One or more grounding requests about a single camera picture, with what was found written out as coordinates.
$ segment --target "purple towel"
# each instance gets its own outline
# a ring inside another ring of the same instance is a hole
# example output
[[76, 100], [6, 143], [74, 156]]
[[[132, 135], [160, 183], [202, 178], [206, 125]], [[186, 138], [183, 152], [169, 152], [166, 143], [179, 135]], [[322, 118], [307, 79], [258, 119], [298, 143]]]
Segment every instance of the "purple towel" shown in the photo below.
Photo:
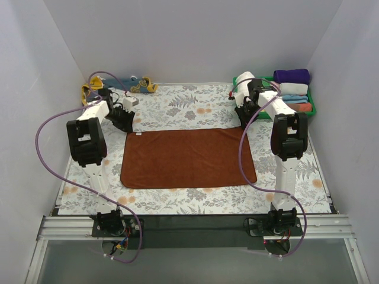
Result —
[[274, 71], [274, 81], [278, 83], [310, 83], [310, 74], [307, 69], [276, 70]]

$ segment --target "brown towel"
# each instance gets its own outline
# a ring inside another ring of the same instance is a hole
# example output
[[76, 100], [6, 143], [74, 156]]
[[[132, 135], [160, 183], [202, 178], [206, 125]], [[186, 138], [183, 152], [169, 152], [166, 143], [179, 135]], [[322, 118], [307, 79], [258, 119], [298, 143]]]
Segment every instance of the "brown towel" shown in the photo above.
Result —
[[[240, 127], [130, 133], [121, 182], [127, 188], [214, 188], [245, 185], [238, 167]], [[246, 137], [243, 169], [256, 182]]]

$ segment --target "floral tablecloth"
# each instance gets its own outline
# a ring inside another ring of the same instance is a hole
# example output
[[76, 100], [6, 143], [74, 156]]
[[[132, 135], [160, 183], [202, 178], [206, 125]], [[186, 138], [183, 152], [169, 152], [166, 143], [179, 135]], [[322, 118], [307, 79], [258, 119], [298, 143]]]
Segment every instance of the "floral tablecloth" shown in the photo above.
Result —
[[[235, 102], [228, 100], [231, 85], [175, 85], [158, 87], [154, 94], [135, 94], [133, 121], [135, 132], [232, 128], [240, 125], [234, 111]], [[120, 100], [123, 92], [118, 92]], [[104, 160], [110, 190], [119, 203], [137, 214], [247, 214], [267, 213], [272, 193], [263, 193], [250, 186], [223, 188], [129, 189], [120, 182], [126, 133], [104, 120], [102, 130], [108, 156]], [[270, 149], [272, 121], [255, 121], [248, 138], [255, 164], [257, 186], [273, 189], [275, 160]], [[72, 162], [68, 178], [88, 185], [77, 163]], [[308, 213], [329, 213], [326, 192], [310, 145], [300, 161], [296, 180], [296, 198]], [[65, 185], [59, 208], [60, 215], [94, 214], [93, 194], [76, 186]]]

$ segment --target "cable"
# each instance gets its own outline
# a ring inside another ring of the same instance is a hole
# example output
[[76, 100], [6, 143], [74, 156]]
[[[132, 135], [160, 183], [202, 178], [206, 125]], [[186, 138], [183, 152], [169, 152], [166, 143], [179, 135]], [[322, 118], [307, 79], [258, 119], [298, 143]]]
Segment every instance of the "cable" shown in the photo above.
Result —
[[[127, 92], [127, 91], [126, 91], [126, 87], [124, 86], [124, 84], [123, 84], [123, 83], [122, 83], [117, 77], [115, 77], [113, 74], [111, 74], [111, 73], [109, 73], [109, 72], [106, 72], [106, 71], [97, 71], [97, 72], [92, 73], [92, 74], [89, 76], [89, 78], [88, 78], [88, 86], [89, 86], [89, 90], [90, 90], [92, 93], [96, 94], [96, 93], [94, 92], [94, 90], [91, 88], [90, 81], [91, 81], [91, 78], [93, 77], [93, 75], [98, 74], [98, 73], [105, 73], [105, 74], [108, 74], [108, 75], [112, 76], [114, 79], [116, 79], [116, 80], [122, 85], [122, 87], [124, 88], [125, 92]], [[122, 208], [128, 210], [128, 211], [129, 211], [129, 212], [135, 217], [135, 219], [136, 219], [136, 221], [137, 221], [138, 226], [139, 226], [140, 229], [139, 229], [139, 244], [138, 244], [138, 249], [137, 249], [137, 252], [136, 252], [136, 254], [134, 255], [134, 257], [133, 257], [131, 260], [124, 260], [124, 259], [118, 259], [118, 258], [115, 258], [115, 257], [113, 257], [113, 256], [110, 256], [110, 254], [107, 254], [108, 257], [112, 257], [112, 259], [117, 260], [117, 261], [119, 261], [119, 262], [123, 262], [123, 263], [132, 263], [132, 262], [135, 261], [135, 259], [138, 257], [138, 255], [139, 255], [139, 253], [140, 253], [140, 251], [141, 251], [141, 247], [142, 247], [142, 226], [141, 226], [140, 220], [138, 219], [138, 216], [136, 215], [136, 213], [134, 213], [130, 208], [126, 207], [125, 205], [120, 204], [120, 203], [118, 203], [117, 201], [114, 201], [114, 200], [112, 200], [112, 199], [106, 197], [106, 196], [103, 195], [103, 194], [100, 194], [100, 193], [97, 192], [96, 190], [94, 190], [94, 189], [92, 189], [92, 188], [89, 188], [89, 187], [87, 187], [87, 186], [85, 186], [85, 185], [80, 185], [80, 184], [78, 184], [78, 183], [76, 183], [76, 182], [73, 182], [72, 180], [69, 180], [69, 179], [67, 179], [67, 178], [65, 178], [65, 177], [63, 177], [63, 176], [61, 176], [61, 175], [59, 175], [58, 173], [54, 172], [54, 170], [52, 170], [52, 169], [49, 167], [49, 165], [46, 164], [46, 162], [44, 161], [44, 159], [43, 159], [43, 157], [42, 157], [42, 155], [41, 155], [41, 151], [40, 151], [40, 145], [39, 145], [40, 133], [41, 133], [42, 128], [43, 128], [47, 123], [49, 123], [51, 120], [53, 120], [53, 119], [55, 119], [55, 118], [57, 118], [57, 117], [60, 117], [60, 116], [62, 116], [62, 115], [70, 114], [71, 112], [80, 111], [80, 110], [83, 110], [83, 109], [90, 108], [90, 107], [92, 107], [92, 106], [98, 104], [99, 102], [101, 102], [101, 100], [102, 100], [102, 98], [100, 98], [100, 100], [96, 101], [94, 104], [91, 104], [91, 105], [85, 105], [85, 106], [82, 106], [82, 107], [80, 107], [80, 108], [71, 109], [70, 111], [61, 112], [61, 113], [56, 114], [56, 115], [53, 115], [52, 117], [50, 117], [50, 118], [48, 118], [47, 120], [45, 120], [45, 121], [41, 124], [41, 126], [39, 126], [39, 128], [38, 128], [38, 130], [37, 130], [37, 132], [36, 132], [36, 139], [35, 139], [36, 151], [37, 151], [38, 158], [40, 159], [42, 165], [43, 165], [43, 166], [45, 167], [45, 169], [46, 169], [49, 173], [51, 173], [53, 176], [55, 176], [56, 178], [58, 178], [58, 179], [60, 179], [60, 180], [62, 180], [62, 181], [64, 181], [64, 182], [70, 183], [71, 185], [75, 185], [75, 186], [78, 186], [78, 187], [80, 187], [80, 188], [84, 188], [84, 189], [86, 189], [86, 190], [92, 192], [93, 194], [98, 195], [98, 196], [104, 198], [106, 201], [108, 201], [108, 202], [110, 202], [110, 203], [113, 203], [113, 204], [115, 204], [115, 205], [118, 205], [118, 206], [120, 206], [120, 207], [122, 207]]]
[[[252, 116], [252, 118], [250, 119], [250, 121], [248, 122], [248, 124], [246, 125], [245, 129], [243, 130], [243, 134], [241, 136], [241, 140], [240, 140], [240, 143], [239, 143], [239, 149], [238, 149], [238, 165], [239, 165], [239, 170], [243, 176], [243, 178], [245, 179], [245, 181], [253, 188], [259, 190], [259, 191], [263, 191], [263, 192], [270, 192], [270, 193], [283, 193], [283, 194], [286, 194], [288, 196], [290, 196], [296, 203], [297, 205], [300, 207], [301, 209], [301, 212], [303, 213], [303, 216], [304, 216], [304, 230], [303, 230], [303, 235], [301, 235], [301, 238], [300, 238], [300, 241], [297, 243], [297, 245], [294, 247], [293, 250], [291, 250], [290, 252], [288, 252], [287, 254], [285, 255], [280, 255], [280, 256], [277, 256], [277, 257], [287, 257], [287, 256], [290, 256], [292, 255], [295, 251], [298, 250], [298, 248], [301, 246], [301, 244], [303, 243], [303, 240], [304, 240], [304, 237], [306, 235], [306, 232], [307, 232], [307, 216], [306, 216], [306, 212], [303, 208], [303, 206], [301, 205], [300, 201], [295, 197], [293, 196], [292, 194], [290, 194], [289, 192], [287, 191], [275, 191], [275, 190], [271, 190], [271, 189], [264, 189], [264, 188], [260, 188], [256, 185], [254, 185], [251, 181], [249, 181], [249, 179], [246, 177], [245, 175], [245, 172], [243, 171], [243, 168], [242, 168], [242, 145], [243, 145], [243, 141], [247, 135], [247, 132], [248, 132], [248, 129], [251, 125], [251, 123], [253, 123], [254, 119], [256, 118], [256, 116], [262, 111], [264, 110], [271, 102], [273, 102], [274, 100], [276, 100], [279, 96], [280, 96], [280, 89], [278, 87], [276, 87], [273, 83], [271, 83], [269, 80], [266, 80], [266, 79], [263, 79], [263, 78], [247, 78], [247, 79], [244, 79], [244, 80], [241, 80], [240, 82], [238, 82], [234, 87], [233, 89], [230, 91], [229, 94], [233, 93], [234, 90], [236, 89], [236, 87], [238, 85], [240, 85], [242, 82], [245, 82], [245, 81], [253, 81], [253, 80], [263, 80], [263, 81], [266, 81], [268, 82], [270, 85], [272, 85], [274, 87], [274, 89], [278, 92], [276, 96], [274, 96], [272, 99], [270, 99], [267, 103], [265, 103], [265, 105], [263, 105], [258, 111], [256, 111], [254, 113], [254, 115]], [[262, 255], [266, 255], [265, 253], [260, 253], [260, 252], [257, 252], [257, 251], [249, 251], [250, 253], [255, 253], [255, 254], [262, 254]]]

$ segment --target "gray wall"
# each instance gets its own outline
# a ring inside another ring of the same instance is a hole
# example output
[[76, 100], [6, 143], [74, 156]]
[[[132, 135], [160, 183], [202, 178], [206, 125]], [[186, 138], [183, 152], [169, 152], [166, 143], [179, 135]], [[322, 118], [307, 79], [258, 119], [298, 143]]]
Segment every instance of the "gray wall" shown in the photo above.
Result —
[[379, 283], [379, 3], [344, 0], [308, 68], [310, 131], [332, 194], [347, 212], [371, 283]]
[[[34, 135], [49, 116], [80, 105], [83, 76], [42, 0], [0, 3], [0, 283], [23, 283], [60, 184], [38, 161]], [[41, 138], [60, 173], [68, 119], [52, 122]]]
[[342, 0], [44, 0], [85, 76], [230, 82], [305, 67]]

